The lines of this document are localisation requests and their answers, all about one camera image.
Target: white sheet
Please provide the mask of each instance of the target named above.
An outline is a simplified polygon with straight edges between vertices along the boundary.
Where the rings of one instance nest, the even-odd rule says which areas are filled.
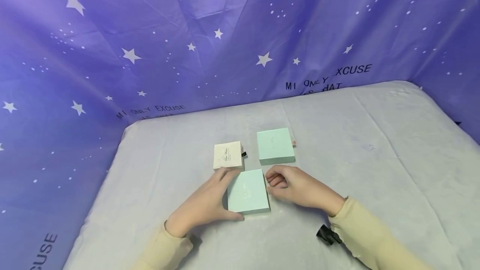
[[[353,196],[435,269],[480,265],[479,146],[418,87],[386,82],[136,122],[64,269],[128,270],[155,226],[212,175],[214,144],[290,128],[296,165]],[[363,269],[315,234],[325,216],[270,199],[271,213],[196,230],[181,269]]]

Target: black ribbon tab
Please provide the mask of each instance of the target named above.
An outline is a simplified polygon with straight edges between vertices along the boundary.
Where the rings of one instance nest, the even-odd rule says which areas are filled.
[[[338,234],[333,232],[326,225],[322,225],[322,227],[320,227],[320,229],[317,232],[317,237],[322,239],[322,241],[328,246],[332,245],[335,241],[338,244],[342,244],[342,241],[338,236]]]

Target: purple fabric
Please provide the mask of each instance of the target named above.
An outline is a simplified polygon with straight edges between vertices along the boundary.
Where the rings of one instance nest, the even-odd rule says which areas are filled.
[[[1,269],[62,268],[140,119],[409,80],[480,141],[478,0],[0,0],[0,11]]]

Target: person's right hand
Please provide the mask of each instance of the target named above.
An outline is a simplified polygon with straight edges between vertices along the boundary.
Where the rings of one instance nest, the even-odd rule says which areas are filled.
[[[269,194],[280,200],[322,209],[333,217],[342,209],[345,198],[298,167],[275,165],[265,178]]]

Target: beige sweater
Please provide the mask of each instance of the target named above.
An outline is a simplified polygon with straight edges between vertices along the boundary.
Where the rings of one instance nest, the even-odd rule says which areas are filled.
[[[355,258],[372,270],[429,270],[395,239],[388,227],[353,198],[345,201],[331,229],[338,233]],[[189,238],[171,236],[162,225],[151,237],[133,270],[174,270],[192,250]]]

